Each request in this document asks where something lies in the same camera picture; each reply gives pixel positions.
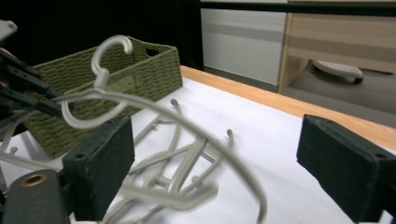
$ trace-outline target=woven basket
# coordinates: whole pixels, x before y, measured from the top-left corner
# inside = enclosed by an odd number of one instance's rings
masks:
[[[122,46],[109,49],[101,66],[110,71],[107,91],[124,92],[158,101],[182,86],[177,49],[171,46],[142,42],[128,38],[134,45],[132,55]],[[42,63],[35,68],[50,87],[63,93],[80,92],[91,88],[95,75],[91,58],[96,48],[87,49],[61,59]],[[79,102],[73,115],[79,119],[93,119],[113,108],[115,103],[104,100]],[[132,115],[137,108],[129,107],[122,115]],[[24,122],[26,129],[43,147],[49,157],[56,158],[73,149],[93,130],[71,128],[64,120],[39,114]]]

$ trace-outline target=white table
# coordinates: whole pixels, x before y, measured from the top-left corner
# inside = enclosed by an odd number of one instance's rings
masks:
[[[183,81],[183,88],[158,104],[172,109],[170,100],[177,99],[186,118],[222,143],[227,140],[227,129],[233,130],[234,152],[257,176],[266,192],[268,215],[264,223],[352,223],[318,181],[296,161],[300,118],[186,78]],[[134,115],[134,134],[153,117],[146,110]],[[165,149],[162,147],[167,146],[172,128],[160,126],[137,146],[134,165],[149,153]],[[28,133],[15,136],[10,145],[18,147],[17,153],[23,157],[60,164],[59,159],[50,161]],[[213,178],[219,184],[215,200],[188,212],[166,209],[150,223],[256,223],[258,204],[228,164],[220,167]],[[8,184],[30,172],[3,162],[2,168]],[[390,216],[385,214],[380,223],[390,223]]]

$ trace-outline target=white surface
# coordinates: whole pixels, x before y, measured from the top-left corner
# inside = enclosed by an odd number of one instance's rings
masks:
[[[201,17],[205,66],[277,85],[286,13],[202,9]]]
[[[177,99],[185,117],[200,124],[223,143],[226,130],[233,130],[235,153],[260,179],[268,197],[268,216],[264,223],[352,223],[321,189],[318,181],[296,161],[300,118],[183,80],[184,87],[159,104],[171,108],[170,100]],[[133,116],[134,134],[152,118],[153,115],[147,111]],[[165,142],[171,136],[169,128],[172,127],[159,127],[135,149],[135,164],[149,153],[167,146]],[[11,146],[20,149],[18,155],[48,160],[26,133],[16,136]],[[27,147],[33,153],[23,153]],[[8,183],[28,172],[9,164],[2,165]],[[215,200],[189,212],[164,210],[149,223],[255,223],[258,204],[228,164],[221,167],[213,178],[219,184],[219,195]],[[389,216],[383,217],[381,223],[389,223]]]

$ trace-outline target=black background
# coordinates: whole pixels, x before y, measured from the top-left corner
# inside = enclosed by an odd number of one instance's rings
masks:
[[[112,35],[176,46],[181,64],[202,69],[199,8],[183,0],[8,1],[0,20],[18,31],[2,47],[30,65],[98,46]]]

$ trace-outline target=hanger hook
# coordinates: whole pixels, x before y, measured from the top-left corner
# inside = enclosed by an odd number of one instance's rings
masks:
[[[130,39],[125,35],[113,35],[107,40],[105,40],[95,51],[91,59],[91,70],[94,74],[96,74],[96,80],[93,84],[95,89],[103,90],[105,85],[107,84],[108,77],[110,76],[110,72],[100,66],[100,61],[102,56],[105,54],[106,50],[111,47],[122,44],[124,52],[126,54],[131,54],[133,51],[133,45]]]

